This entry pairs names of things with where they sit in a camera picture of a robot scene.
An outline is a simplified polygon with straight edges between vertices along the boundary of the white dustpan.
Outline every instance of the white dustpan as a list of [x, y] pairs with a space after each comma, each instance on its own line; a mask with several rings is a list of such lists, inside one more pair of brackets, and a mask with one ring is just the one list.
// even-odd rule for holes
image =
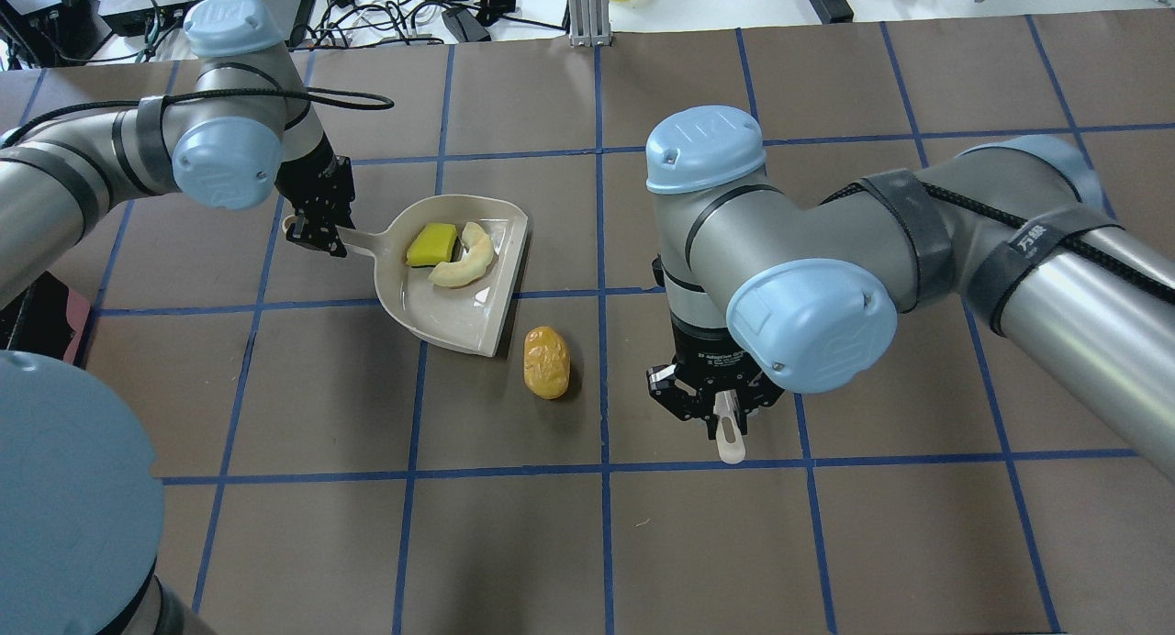
[[[293, 222], [286, 219], [283, 228]], [[494, 241], [495, 259], [483, 279], [461, 288], [435, 286], [432, 268], [404, 263], [411, 245], [428, 222], [450, 222], [462, 229], [477, 222]], [[530, 219], [509, 201], [469, 194], [429, 196], [405, 208], [378, 234], [340, 227], [349, 249], [375, 259], [375, 292], [398, 325], [450, 350], [492, 357], [513, 295]]]

